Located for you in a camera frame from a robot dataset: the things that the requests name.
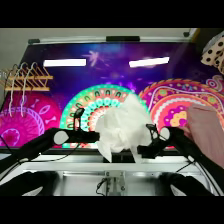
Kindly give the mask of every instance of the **crumpled white fabric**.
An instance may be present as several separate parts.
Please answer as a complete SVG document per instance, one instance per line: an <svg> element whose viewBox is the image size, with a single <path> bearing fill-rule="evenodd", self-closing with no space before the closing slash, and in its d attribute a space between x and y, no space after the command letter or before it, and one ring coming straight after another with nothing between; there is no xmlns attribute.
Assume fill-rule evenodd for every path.
<svg viewBox="0 0 224 224"><path fill-rule="evenodd" d="M149 114L137 97L129 94L119 108L108 109L97 121L95 131L100 133L100 140L96 142L99 152L111 162L111 152L119 153L124 149L130 149L135 162L141 162L137 146L151 143L151 135L146 124L153 124Z"/></svg>

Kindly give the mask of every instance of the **pink cloth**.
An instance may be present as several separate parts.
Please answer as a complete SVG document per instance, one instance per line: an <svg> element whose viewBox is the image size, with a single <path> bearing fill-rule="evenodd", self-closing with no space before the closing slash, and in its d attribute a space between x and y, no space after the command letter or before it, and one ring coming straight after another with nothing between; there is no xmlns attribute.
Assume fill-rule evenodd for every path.
<svg viewBox="0 0 224 224"><path fill-rule="evenodd" d="M192 104L187 110L185 135L212 161L224 168L224 132L214 108Z"/></svg>

